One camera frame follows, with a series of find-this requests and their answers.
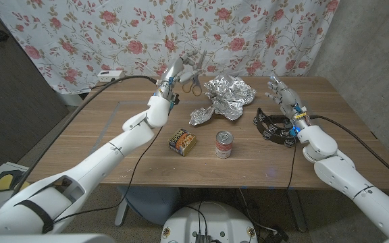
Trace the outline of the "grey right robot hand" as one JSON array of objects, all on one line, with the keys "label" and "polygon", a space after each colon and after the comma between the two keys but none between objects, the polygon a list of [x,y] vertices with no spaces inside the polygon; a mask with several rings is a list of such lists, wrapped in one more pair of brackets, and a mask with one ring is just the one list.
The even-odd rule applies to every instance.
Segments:
[{"label": "grey right robot hand", "polygon": [[280,106],[280,111],[292,124],[307,118],[307,109],[293,89],[276,76],[269,77],[267,86],[272,93],[266,92],[265,96]]}]

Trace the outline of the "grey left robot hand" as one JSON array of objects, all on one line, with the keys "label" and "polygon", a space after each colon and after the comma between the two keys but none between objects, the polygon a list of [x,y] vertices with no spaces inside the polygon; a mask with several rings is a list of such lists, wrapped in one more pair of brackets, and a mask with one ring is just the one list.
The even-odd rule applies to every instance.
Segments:
[{"label": "grey left robot hand", "polygon": [[173,96],[173,87],[176,83],[182,85],[185,93],[192,92],[195,96],[202,94],[202,87],[199,81],[199,74],[206,56],[204,51],[199,60],[195,62],[190,57],[196,55],[196,51],[190,51],[183,56],[176,58],[173,63],[164,71],[160,79],[157,80],[156,95],[167,100]]}]

